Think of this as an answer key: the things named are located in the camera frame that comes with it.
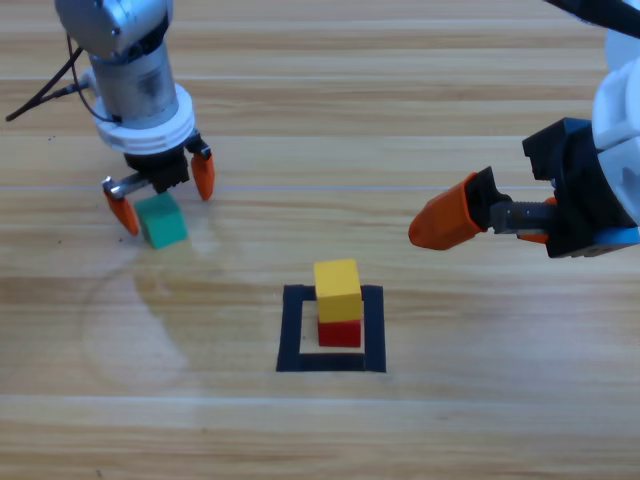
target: green cube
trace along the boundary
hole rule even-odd
[[[168,247],[188,237],[180,207],[169,192],[134,205],[144,238],[155,249]]]

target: red cube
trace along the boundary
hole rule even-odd
[[[362,343],[362,321],[318,322],[318,343],[321,347],[360,348]]]

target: white ring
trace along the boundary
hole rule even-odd
[[[181,145],[193,133],[196,118],[189,93],[176,84],[178,111],[166,123],[144,130],[124,128],[113,122],[95,119],[98,135],[111,148],[131,155],[162,153]],[[96,113],[107,116],[102,98],[98,98]]]

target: wood grain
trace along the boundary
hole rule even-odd
[[[62,35],[0,4],[2,111]],[[548,196],[522,139],[589,118],[603,32],[533,0],[181,0],[169,46],[219,172],[173,191],[188,242],[125,235],[77,98],[0,128],[0,479],[640,477],[639,251],[407,239],[487,165]],[[385,287],[389,372],[276,373],[283,285],[341,257]]]

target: blue part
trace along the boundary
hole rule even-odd
[[[594,241],[598,246],[609,245],[612,247],[624,247],[640,243],[640,229],[635,228],[609,228],[597,233]]]

